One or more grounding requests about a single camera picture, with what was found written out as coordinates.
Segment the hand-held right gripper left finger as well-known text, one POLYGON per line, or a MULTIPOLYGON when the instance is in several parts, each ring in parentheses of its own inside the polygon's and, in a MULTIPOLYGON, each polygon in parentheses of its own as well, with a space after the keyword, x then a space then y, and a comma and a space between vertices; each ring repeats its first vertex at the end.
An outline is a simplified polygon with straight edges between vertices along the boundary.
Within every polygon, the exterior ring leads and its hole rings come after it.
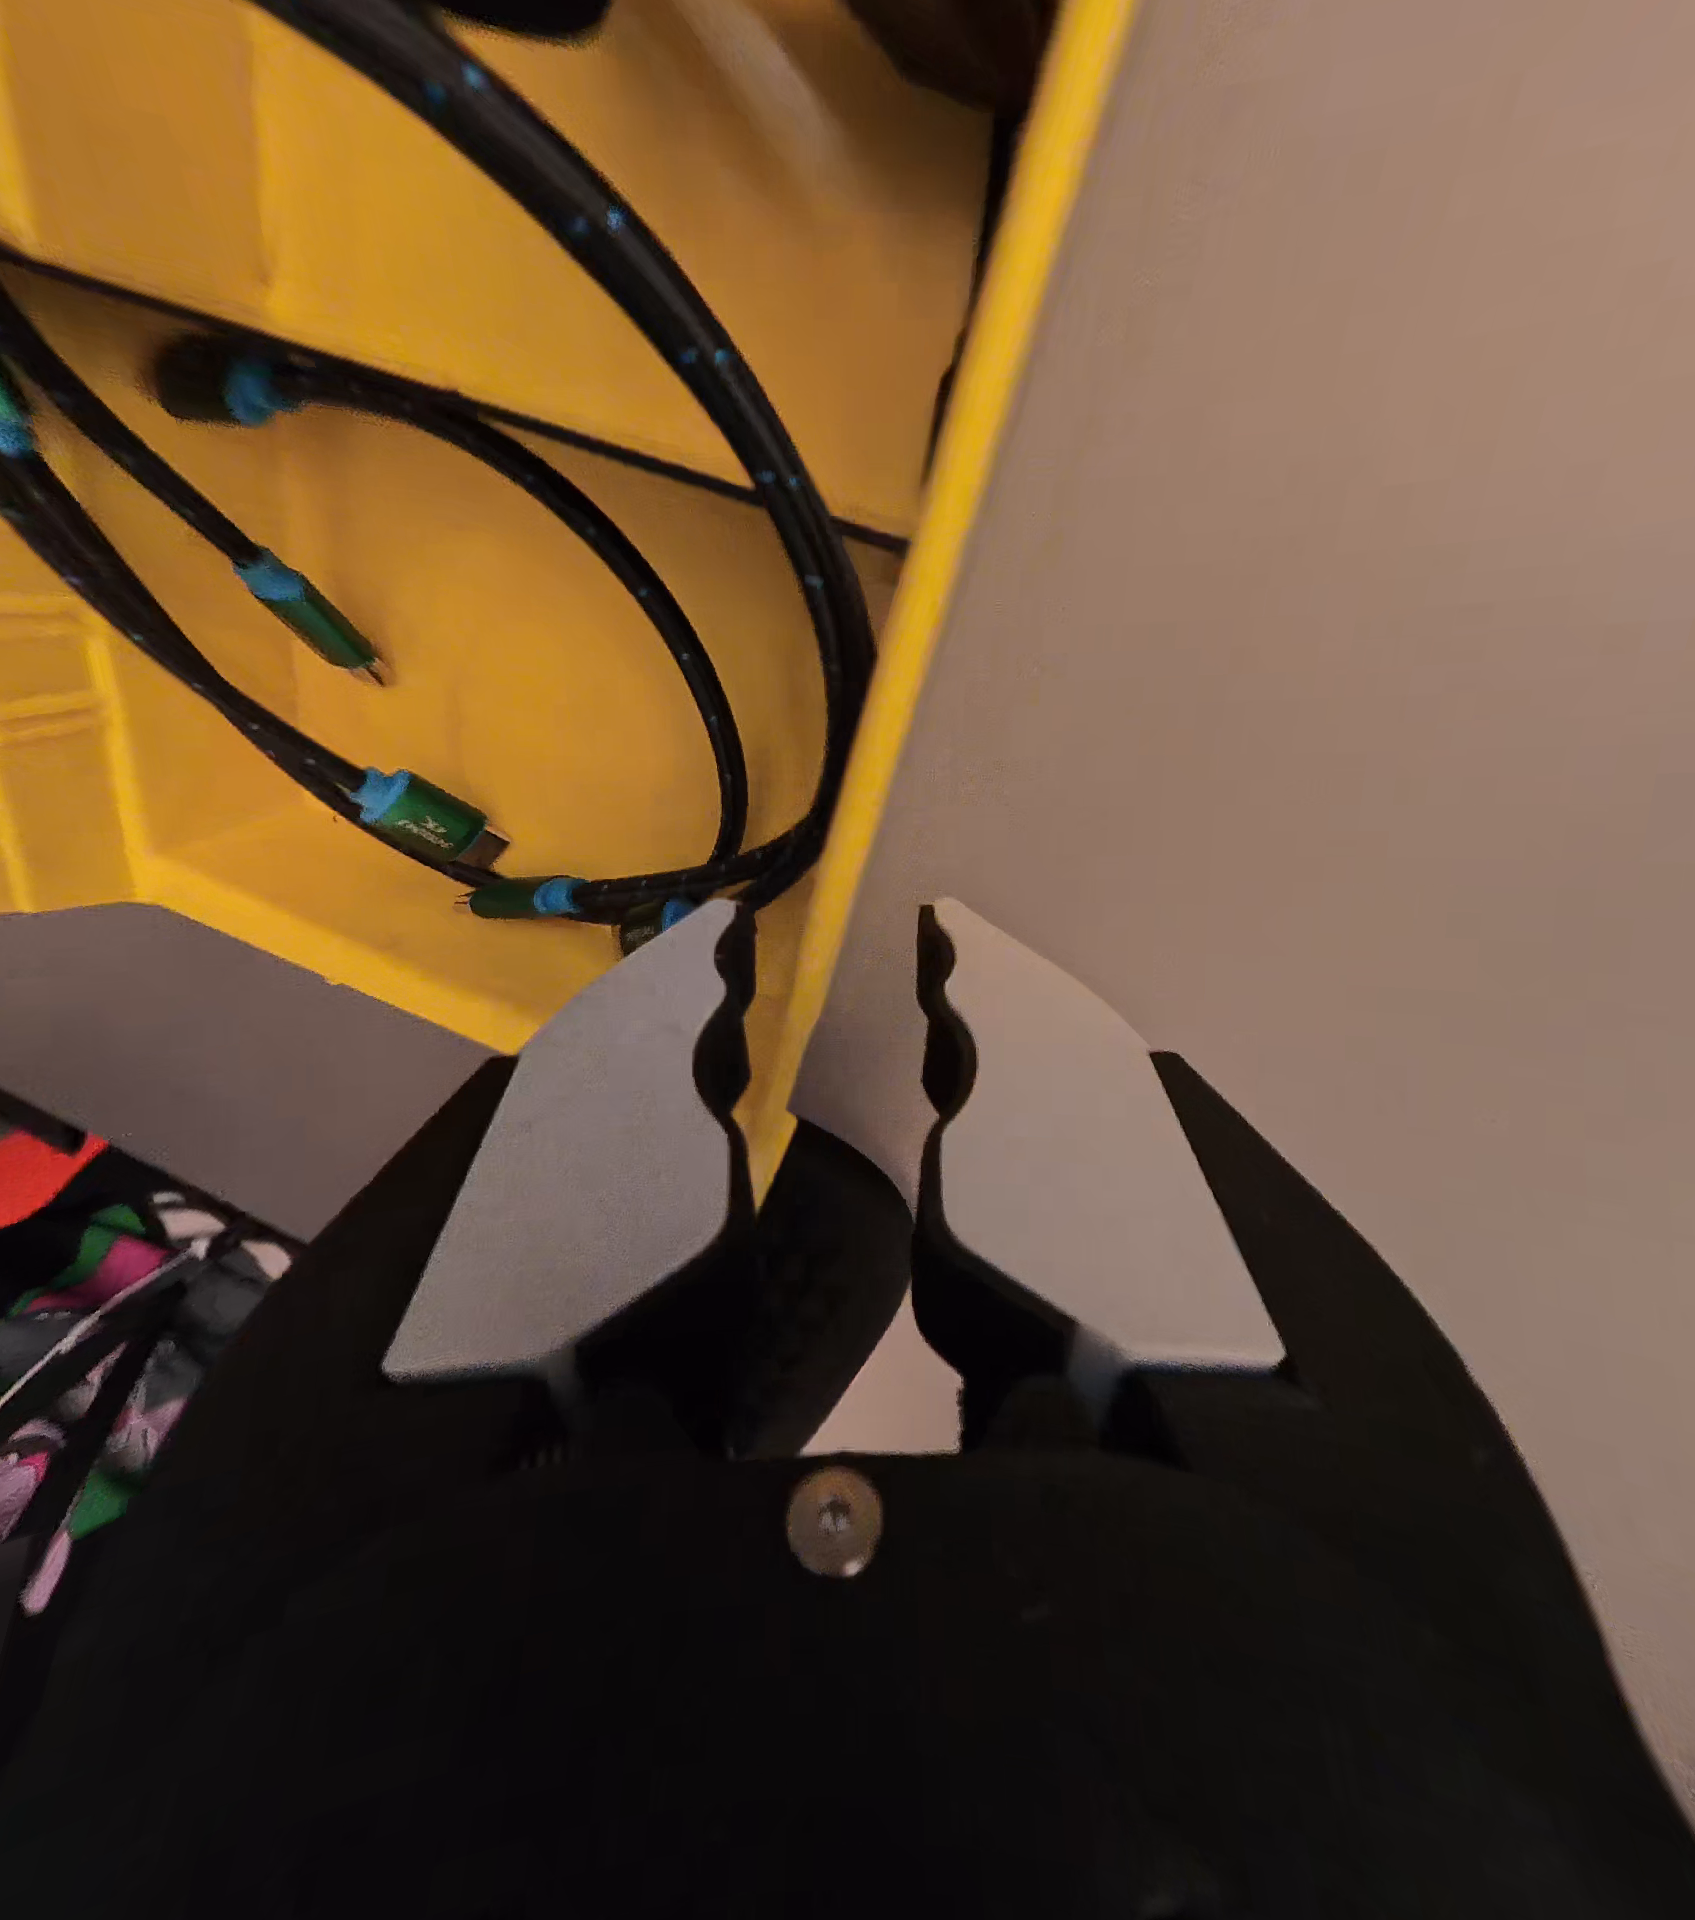
POLYGON ((389 1381, 577 1396, 641 1306, 719 1255, 753 1216, 733 1116, 753 996, 753 916, 715 899, 523 1044, 383 1349, 389 1381))

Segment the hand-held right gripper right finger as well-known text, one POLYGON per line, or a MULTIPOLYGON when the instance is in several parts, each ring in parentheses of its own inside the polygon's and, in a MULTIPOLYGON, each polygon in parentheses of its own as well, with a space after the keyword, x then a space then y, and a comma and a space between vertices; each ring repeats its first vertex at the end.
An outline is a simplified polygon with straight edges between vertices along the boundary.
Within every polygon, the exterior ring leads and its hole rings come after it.
POLYGON ((933 1123, 913 1307, 965 1381, 1267 1378, 1285 1357, 1147 1044, 957 899, 917 924, 933 1123))

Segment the yellow plastic bin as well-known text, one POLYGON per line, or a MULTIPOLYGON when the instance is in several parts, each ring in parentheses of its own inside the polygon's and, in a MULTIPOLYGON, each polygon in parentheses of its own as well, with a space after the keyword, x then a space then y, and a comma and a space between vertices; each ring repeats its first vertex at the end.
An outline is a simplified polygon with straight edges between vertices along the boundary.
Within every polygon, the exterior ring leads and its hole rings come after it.
POLYGON ((493 1049, 759 913, 769 1177, 1129 3, 1023 149, 871 3, 0 3, 0 916, 493 1049))

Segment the black rough rounded object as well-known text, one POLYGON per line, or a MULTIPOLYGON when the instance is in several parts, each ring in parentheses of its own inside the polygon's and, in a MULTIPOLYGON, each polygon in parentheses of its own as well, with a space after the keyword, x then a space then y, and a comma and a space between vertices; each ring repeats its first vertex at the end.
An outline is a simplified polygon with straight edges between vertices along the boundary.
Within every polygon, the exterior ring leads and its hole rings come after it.
POLYGON ((803 1451, 903 1307, 911 1212, 881 1165, 799 1117, 757 1214, 763 1306, 737 1453, 803 1451))

